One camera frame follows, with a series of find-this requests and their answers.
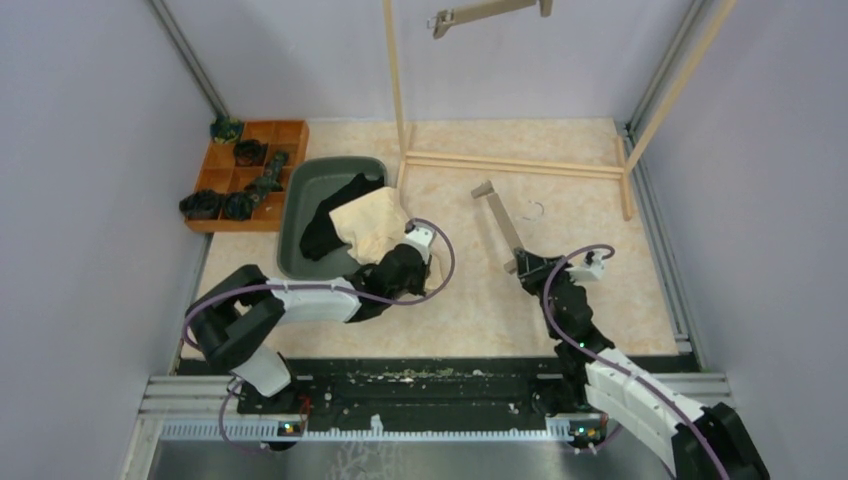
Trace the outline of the beige cotton underwear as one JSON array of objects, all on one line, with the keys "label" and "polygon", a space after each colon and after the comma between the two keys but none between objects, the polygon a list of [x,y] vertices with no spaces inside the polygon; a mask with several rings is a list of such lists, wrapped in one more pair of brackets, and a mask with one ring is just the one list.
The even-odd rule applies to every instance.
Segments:
[{"label": "beige cotton underwear", "polygon": [[[389,251],[402,244],[413,223],[431,227],[435,239],[438,235],[431,222],[406,213],[398,191],[392,187],[381,187],[334,208],[330,220],[336,235],[348,247],[347,253],[359,264],[351,282],[374,296],[379,296],[374,288],[374,268]],[[436,292],[444,284],[444,274],[432,246],[425,295]]]}]

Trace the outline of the beige clip hanger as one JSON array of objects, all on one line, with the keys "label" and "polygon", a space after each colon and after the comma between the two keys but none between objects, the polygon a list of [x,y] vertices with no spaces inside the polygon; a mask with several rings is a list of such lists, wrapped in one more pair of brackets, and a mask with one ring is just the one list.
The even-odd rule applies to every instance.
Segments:
[{"label": "beige clip hanger", "polygon": [[483,198],[487,201],[512,255],[512,258],[504,264],[504,270],[509,274],[516,274],[512,271],[512,267],[514,266],[514,250],[518,248],[525,248],[499,194],[495,191],[491,181],[486,180],[472,190],[471,196],[474,199]]}]

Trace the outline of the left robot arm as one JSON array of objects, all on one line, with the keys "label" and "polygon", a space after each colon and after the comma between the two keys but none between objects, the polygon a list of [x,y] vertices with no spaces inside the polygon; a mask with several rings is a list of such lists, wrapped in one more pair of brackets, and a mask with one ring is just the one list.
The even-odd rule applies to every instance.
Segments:
[{"label": "left robot arm", "polygon": [[244,265],[187,310],[186,342],[214,371],[245,381],[273,412],[288,413],[300,388],[282,355],[266,345],[270,333],[292,323],[375,318],[405,294],[424,295],[430,260],[429,248],[400,243],[376,264],[313,282],[273,279]]}]

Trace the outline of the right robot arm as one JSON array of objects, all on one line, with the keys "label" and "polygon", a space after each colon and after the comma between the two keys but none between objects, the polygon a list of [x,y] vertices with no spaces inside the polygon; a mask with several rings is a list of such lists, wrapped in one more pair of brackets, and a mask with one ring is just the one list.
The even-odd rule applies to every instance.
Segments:
[{"label": "right robot arm", "polygon": [[593,322],[584,286],[615,254],[590,244],[543,257],[517,247],[521,287],[536,297],[564,373],[563,398],[576,412],[597,410],[634,435],[675,479],[767,479],[767,466],[737,411],[708,406],[657,380],[619,350]]}]

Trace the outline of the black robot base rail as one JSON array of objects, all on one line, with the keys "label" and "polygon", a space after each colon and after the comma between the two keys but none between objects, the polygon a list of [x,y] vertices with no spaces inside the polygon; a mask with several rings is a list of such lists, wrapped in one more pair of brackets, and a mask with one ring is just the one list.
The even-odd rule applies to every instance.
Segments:
[{"label": "black robot base rail", "polygon": [[364,430],[378,416],[388,432],[542,430],[549,419],[598,420],[558,359],[297,359],[292,383],[272,397],[250,386],[240,414],[290,414],[310,432]]}]

